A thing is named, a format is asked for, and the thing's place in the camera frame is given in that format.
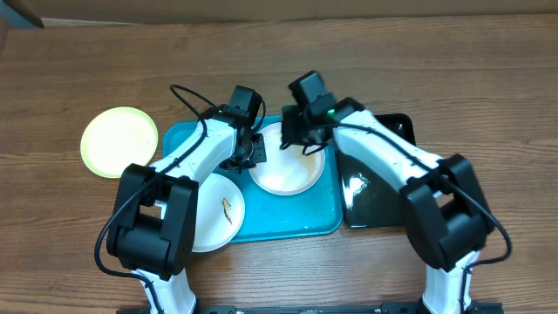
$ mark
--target wooden table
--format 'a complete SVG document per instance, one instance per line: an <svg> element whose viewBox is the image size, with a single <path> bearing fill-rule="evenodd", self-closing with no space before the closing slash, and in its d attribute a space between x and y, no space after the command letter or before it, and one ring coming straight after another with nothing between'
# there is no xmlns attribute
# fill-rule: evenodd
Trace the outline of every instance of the wooden table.
<svg viewBox="0 0 558 314"><path fill-rule="evenodd" d="M146 305L138 281L106 276L93 261L118 186L79 155L97 114L138 107L162 140L171 125L194 118L170 84L218 103L235 85L251 86L278 113L293 103L287 84L311 69L339 98L407 113L424 149L473 162L515 244L509 261L475 270L473 298L502 302L508 313L558 312L554 15L10 31L0 62L0 309ZM494 232L483 256L503 249ZM240 306L412 301L425 282L402 229L345 226L230 245L194 256L187 273L203 304Z"/></svg>

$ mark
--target white plate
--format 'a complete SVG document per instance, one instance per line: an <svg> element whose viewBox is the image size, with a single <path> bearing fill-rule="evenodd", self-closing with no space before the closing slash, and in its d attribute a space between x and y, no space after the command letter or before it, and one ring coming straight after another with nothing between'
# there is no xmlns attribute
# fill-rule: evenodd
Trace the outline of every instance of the white plate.
<svg viewBox="0 0 558 314"><path fill-rule="evenodd" d="M145 166L157 149L157 127L139 109L116 107L93 119L81 137L81 158L95 174L119 178L131 163Z"/></svg>
<svg viewBox="0 0 558 314"><path fill-rule="evenodd" d="M198 192L192 251L209 252L231 241L241 228L245 210L241 190L226 177L210 174Z"/></svg>
<svg viewBox="0 0 558 314"><path fill-rule="evenodd" d="M295 195L310 188L322 175L325 153L303 155L303 147L291 145L280 150L281 122L262 129L267 161L249 169L252 179L275 195Z"/></svg>

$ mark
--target tray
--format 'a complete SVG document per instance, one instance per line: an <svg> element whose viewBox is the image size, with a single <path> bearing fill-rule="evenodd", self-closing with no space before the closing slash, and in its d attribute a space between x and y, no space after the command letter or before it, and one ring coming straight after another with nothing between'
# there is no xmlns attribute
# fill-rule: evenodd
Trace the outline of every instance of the tray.
<svg viewBox="0 0 558 314"><path fill-rule="evenodd" d="M268 116L262 127L280 121L278 115ZM196 123L182 122L167 131L163 140L163 157L194 132ZM214 173L234 182L246 202L244 222L231 242L328 235L343 220L336 156L330 147L325 149L322 175L316 184L298 195L279 196L266 192L255 184L248 170L238 174L216 168Z"/></svg>

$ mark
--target wooden tabletop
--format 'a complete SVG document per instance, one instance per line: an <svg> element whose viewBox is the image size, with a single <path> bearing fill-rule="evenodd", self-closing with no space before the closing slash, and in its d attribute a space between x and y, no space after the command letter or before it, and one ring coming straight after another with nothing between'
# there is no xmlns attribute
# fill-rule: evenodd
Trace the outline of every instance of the wooden tabletop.
<svg viewBox="0 0 558 314"><path fill-rule="evenodd" d="M507 313L558 312L556 15L9 31L0 61L0 311L146 305L137 280L107 276L93 261L118 186L79 155L97 114L138 107L162 141L194 119L171 84L217 103L250 86L278 113L293 104L287 84L312 69L340 99L408 114L424 149L472 161L515 245L509 261L475 270L473 298L502 302ZM503 249L494 232L482 255ZM425 265L403 229L343 225L196 255L187 275L203 304L379 304L419 299Z"/></svg>

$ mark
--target yellow plate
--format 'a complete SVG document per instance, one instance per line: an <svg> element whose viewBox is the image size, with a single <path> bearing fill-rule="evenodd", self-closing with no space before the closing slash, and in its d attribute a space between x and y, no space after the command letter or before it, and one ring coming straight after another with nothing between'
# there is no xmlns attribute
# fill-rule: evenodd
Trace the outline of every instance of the yellow plate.
<svg viewBox="0 0 558 314"><path fill-rule="evenodd" d="M119 178L131 163L145 166L157 149L157 126L139 109L117 107L93 119L81 137L81 158L95 174Z"/></svg>

